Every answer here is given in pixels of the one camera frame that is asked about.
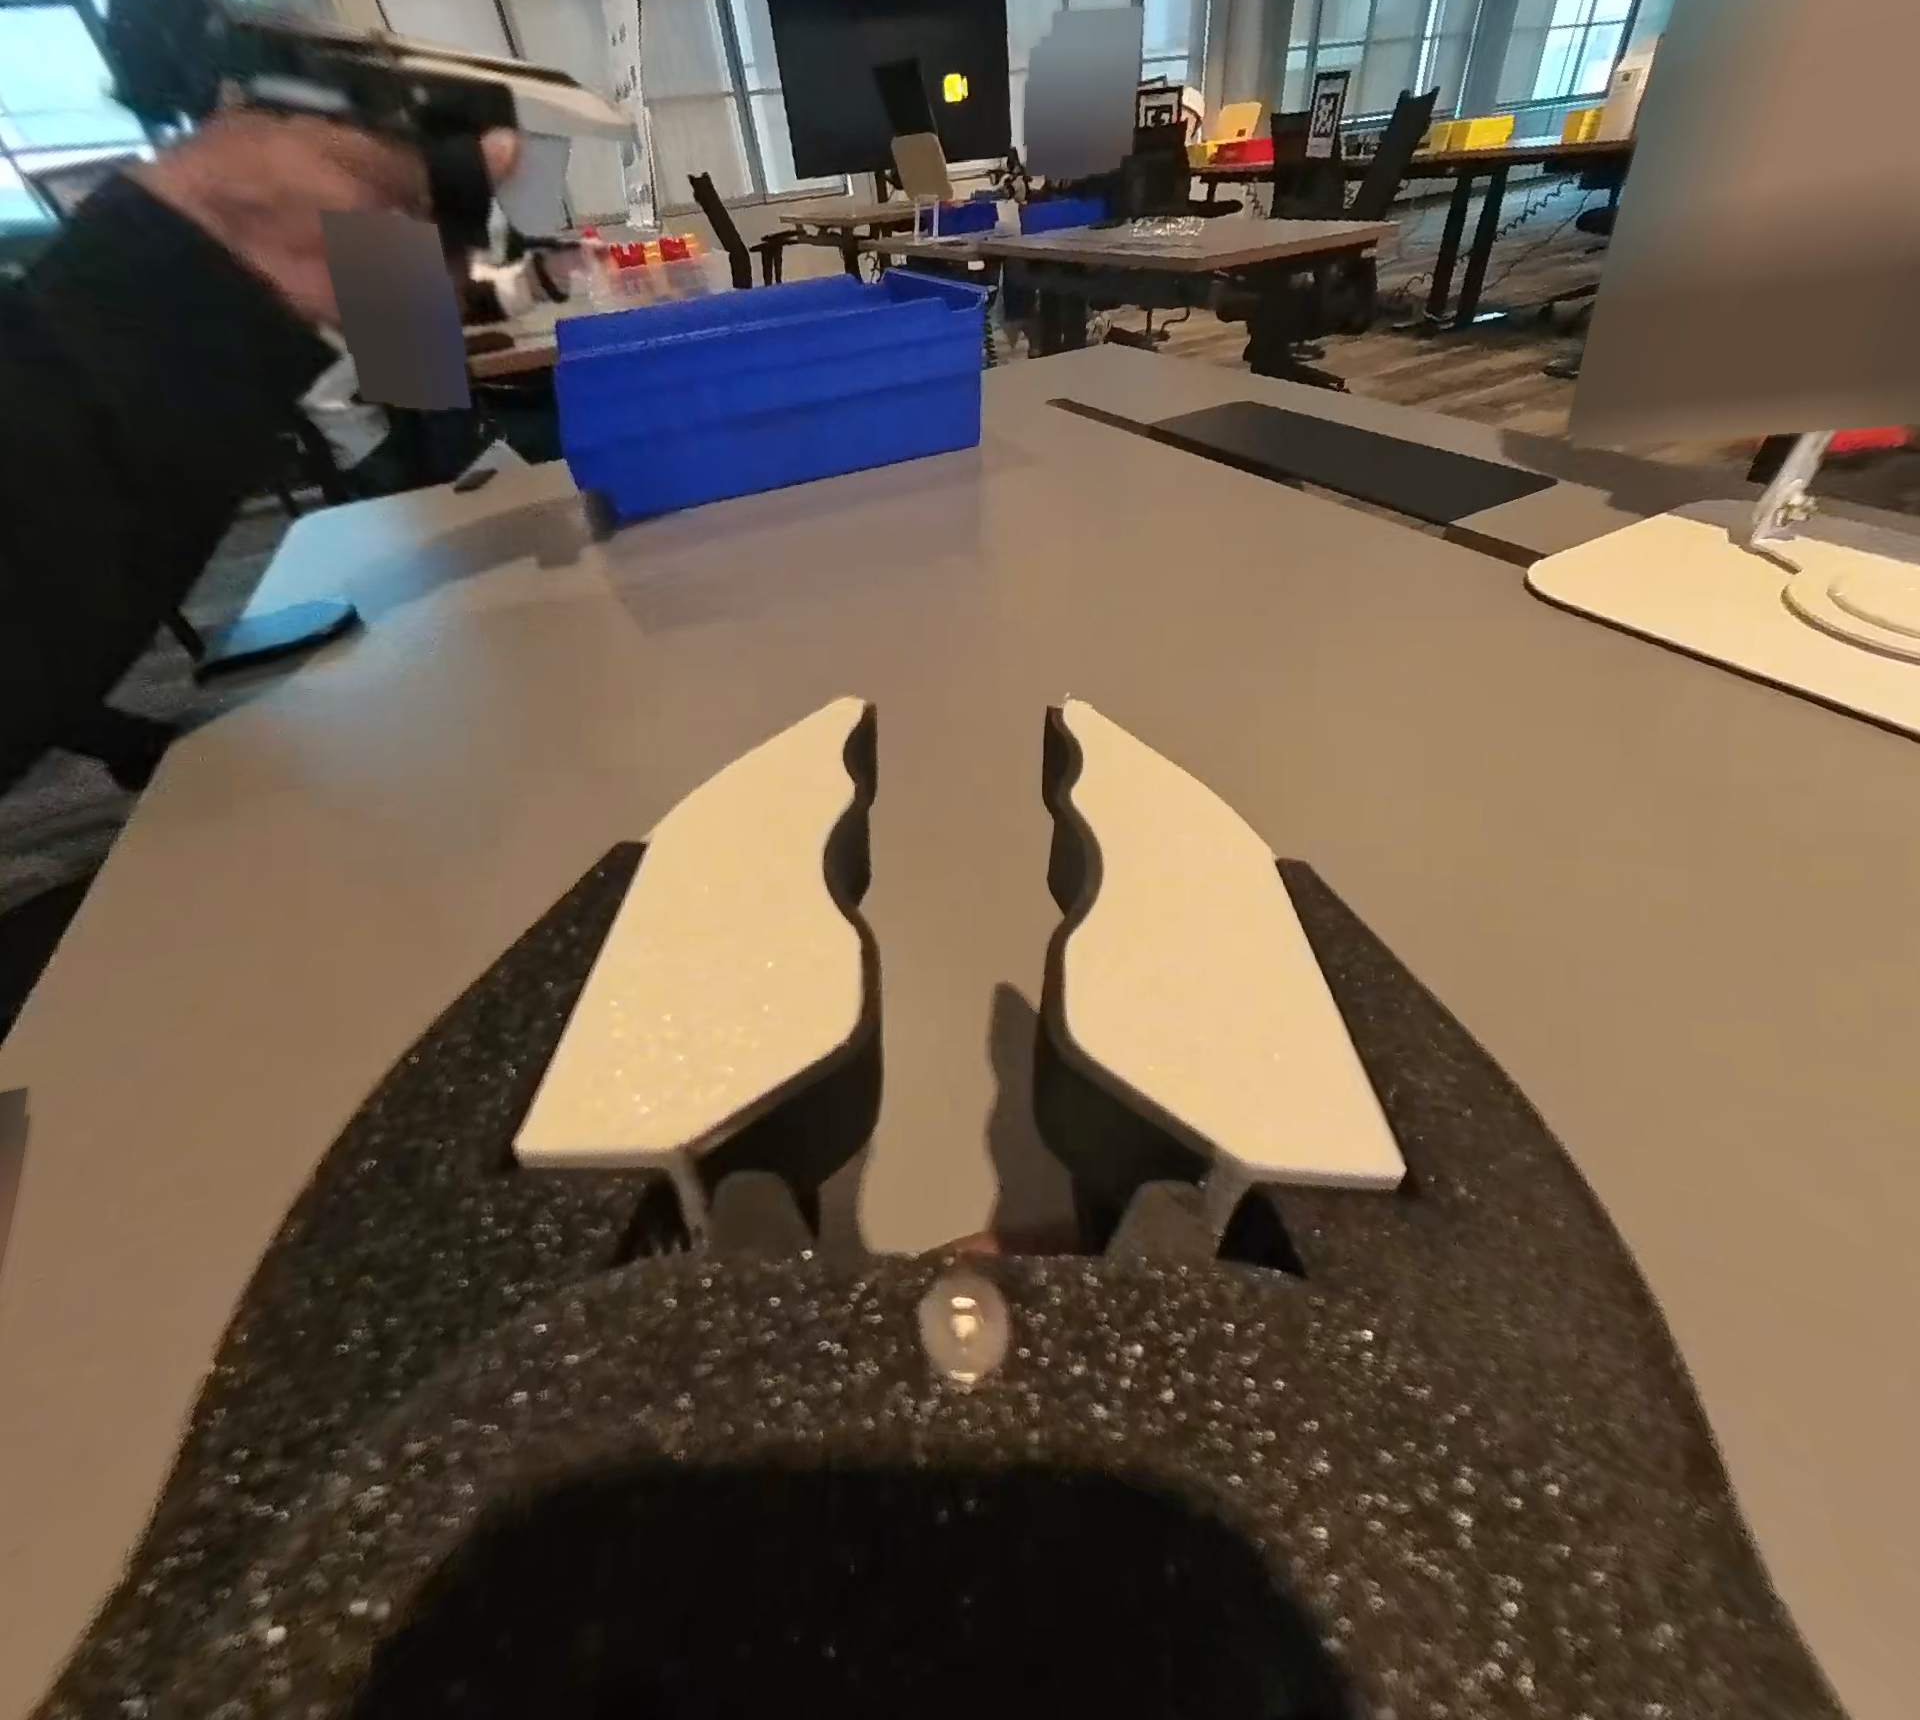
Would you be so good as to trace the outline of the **grey computer monitor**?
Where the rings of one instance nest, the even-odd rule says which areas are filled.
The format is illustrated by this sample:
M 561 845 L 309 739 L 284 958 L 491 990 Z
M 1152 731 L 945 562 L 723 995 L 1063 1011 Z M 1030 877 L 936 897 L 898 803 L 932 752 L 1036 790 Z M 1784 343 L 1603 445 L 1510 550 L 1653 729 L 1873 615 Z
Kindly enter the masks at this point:
M 1573 445 L 1914 427 L 1917 325 L 1918 0 L 1675 0 Z

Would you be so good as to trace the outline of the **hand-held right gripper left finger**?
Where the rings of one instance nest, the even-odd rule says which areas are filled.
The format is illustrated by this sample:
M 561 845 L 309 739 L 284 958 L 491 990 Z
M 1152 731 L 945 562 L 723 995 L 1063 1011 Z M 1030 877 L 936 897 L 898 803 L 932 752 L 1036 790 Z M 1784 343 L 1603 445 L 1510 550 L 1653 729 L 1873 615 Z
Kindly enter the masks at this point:
M 818 1217 L 882 1100 L 876 788 L 879 711 L 841 697 L 655 827 L 515 1133 L 522 1170 L 658 1175 L 688 1221 L 758 1175 Z

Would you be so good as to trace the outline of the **brown-top desk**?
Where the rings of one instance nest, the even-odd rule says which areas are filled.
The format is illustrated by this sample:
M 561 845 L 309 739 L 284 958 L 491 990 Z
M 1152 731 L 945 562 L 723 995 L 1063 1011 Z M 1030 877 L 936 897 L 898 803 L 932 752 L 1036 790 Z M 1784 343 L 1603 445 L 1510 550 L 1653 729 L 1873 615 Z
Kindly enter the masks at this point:
M 1325 335 L 1341 284 L 1372 271 L 1387 221 L 1275 221 L 1251 212 L 1207 219 L 1201 245 L 1132 245 L 1126 225 L 998 231 L 976 254 L 1033 305 L 1034 352 L 1083 350 L 1091 321 L 1114 311 L 1202 311 L 1246 330 L 1244 363 L 1263 378 L 1345 392 L 1342 377 L 1304 350 Z

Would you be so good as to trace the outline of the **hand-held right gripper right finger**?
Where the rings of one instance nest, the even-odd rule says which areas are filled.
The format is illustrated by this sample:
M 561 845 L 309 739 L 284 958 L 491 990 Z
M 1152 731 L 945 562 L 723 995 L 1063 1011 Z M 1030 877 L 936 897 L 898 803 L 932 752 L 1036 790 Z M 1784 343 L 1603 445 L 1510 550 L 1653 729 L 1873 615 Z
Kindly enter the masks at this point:
M 1093 707 L 1042 729 L 1061 923 L 1038 1005 L 1038 1128 L 1091 1204 L 1254 1189 L 1393 1194 L 1408 1162 L 1283 865 L 1202 778 Z

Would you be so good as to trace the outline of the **black office chair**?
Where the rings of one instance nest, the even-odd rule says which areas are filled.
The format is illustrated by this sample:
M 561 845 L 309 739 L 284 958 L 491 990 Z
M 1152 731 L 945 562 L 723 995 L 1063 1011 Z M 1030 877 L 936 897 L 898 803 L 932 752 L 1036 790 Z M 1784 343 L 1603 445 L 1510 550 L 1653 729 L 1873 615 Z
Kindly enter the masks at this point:
M 794 231 L 781 228 L 763 237 L 758 243 L 751 243 L 708 173 L 688 175 L 687 184 L 693 201 L 707 219 L 715 243 L 726 258 L 732 288 L 747 293 L 757 286 L 770 288 L 782 284 L 786 250 L 799 243 Z
M 1376 150 L 1348 163 L 1341 136 L 1330 135 L 1327 156 L 1309 156 L 1314 121 L 1302 109 L 1273 119 L 1270 221 L 1384 221 L 1423 148 L 1438 104 L 1438 90 L 1403 92 Z

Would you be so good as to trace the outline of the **long wooden desk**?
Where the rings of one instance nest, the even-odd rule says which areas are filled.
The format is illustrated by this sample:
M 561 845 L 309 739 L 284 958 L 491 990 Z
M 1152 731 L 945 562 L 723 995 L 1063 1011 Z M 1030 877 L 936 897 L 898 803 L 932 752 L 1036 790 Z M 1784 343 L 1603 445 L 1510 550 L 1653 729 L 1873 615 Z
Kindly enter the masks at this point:
M 1441 180 L 1451 189 L 1451 201 L 1424 305 L 1418 317 L 1398 330 L 1432 336 L 1506 319 L 1506 309 L 1484 309 L 1483 295 L 1510 182 L 1525 173 L 1593 175 L 1619 191 L 1634 153 L 1636 145 L 1633 140 L 1538 140 L 1509 142 L 1494 148 L 1416 153 L 1398 182 Z M 1355 163 L 1332 161 L 1325 173 L 1310 173 L 1304 159 L 1205 164 L 1190 166 L 1190 178 L 1205 189 L 1208 201 L 1227 186 L 1269 186 L 1286 197 L 1304 193 L 1317 198 L 1335 197 L 1342 203 L 1356 203 L 1360 186 L 1381 161 L 1381 155 Z

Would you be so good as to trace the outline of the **person's left forearm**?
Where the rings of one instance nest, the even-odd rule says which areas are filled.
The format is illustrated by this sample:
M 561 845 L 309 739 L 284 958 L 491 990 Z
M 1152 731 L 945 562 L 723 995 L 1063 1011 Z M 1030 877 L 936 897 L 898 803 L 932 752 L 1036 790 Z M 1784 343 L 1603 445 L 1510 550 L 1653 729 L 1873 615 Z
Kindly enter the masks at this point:
M 3 293 L 3 786 L 182 609 L 334 352 L 112 176 Z

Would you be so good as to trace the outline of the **black desk mat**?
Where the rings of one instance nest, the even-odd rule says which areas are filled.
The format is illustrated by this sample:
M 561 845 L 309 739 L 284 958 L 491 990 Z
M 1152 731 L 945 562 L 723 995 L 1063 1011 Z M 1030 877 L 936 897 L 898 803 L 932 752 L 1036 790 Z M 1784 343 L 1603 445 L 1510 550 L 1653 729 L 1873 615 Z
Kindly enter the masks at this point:
M 1254 401 L 1176 414 L 1152 424 L 1151 432 L 1202 461 L 1341 497 L 1429 528 L 1457 527 L 1558 484 L 1505 461 Z

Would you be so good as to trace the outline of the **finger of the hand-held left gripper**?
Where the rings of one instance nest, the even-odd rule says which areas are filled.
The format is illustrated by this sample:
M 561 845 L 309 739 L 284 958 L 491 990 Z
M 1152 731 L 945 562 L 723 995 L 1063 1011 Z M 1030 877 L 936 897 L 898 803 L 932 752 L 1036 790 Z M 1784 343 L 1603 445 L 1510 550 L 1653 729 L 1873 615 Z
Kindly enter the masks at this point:
M 565 243 L 570 232 L 565 135 L 520 133 L 513 173 L 496 189 L 506 227 L 528 243 Z
M 621 140 L 635 121 L 572 76 L 524 61 L 390 40 L 388 64 L 416 97 L 422 125 L 445 133 L 541 133 Z

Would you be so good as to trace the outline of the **person's left hand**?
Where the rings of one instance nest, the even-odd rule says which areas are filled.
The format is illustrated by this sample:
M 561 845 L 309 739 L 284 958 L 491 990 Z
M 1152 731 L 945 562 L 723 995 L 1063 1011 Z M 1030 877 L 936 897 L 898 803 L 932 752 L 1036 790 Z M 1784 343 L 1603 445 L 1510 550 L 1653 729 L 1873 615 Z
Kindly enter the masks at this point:
M 432 221 L 418 146 L 302 113 L 221 109 L 133 178 L 330 332 L 342 323 L 325 216 Z

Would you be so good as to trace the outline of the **black television screen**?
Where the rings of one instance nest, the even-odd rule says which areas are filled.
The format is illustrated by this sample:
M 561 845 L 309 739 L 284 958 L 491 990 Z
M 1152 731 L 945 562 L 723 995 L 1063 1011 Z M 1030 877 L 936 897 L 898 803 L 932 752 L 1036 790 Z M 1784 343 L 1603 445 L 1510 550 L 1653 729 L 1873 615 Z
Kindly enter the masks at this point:
M 1015 148 L 1009 0 L 766 0 L 800 180 L 892 173 L 935 135 L 951 164 Z

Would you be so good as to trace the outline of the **blue plastic bin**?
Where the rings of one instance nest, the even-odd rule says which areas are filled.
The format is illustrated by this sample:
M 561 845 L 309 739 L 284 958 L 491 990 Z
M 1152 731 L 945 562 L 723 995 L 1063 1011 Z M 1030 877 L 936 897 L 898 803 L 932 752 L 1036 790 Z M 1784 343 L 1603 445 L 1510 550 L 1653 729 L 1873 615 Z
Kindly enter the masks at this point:
M 565 462 L 616 527 L 963 455 L 989 290 L 895 269 L 582 314 L 555 329 Z

